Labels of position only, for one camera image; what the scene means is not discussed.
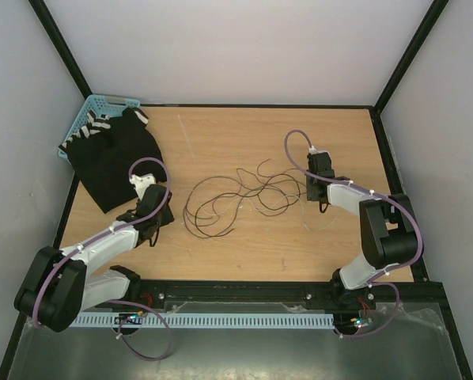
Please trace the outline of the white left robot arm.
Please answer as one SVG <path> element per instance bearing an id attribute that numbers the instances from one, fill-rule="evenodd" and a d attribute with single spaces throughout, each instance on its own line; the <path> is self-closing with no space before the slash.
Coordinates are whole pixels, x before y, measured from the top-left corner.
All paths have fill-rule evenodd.
<path id="1" fill-rule="evenodd" d="M 136 207 L 99 234 L 63 249 L 45 246 L 34 259 L 14 299 L 14 308 L 55 332 L 67 329 L 81 311 L 110 300 L 134 306 L 141 298 L 139 276 L 119 265 L 94 272 L 144 242 L 155 246 L 161 227 L 173 222 L 170 191 L 151 184 Z"/>

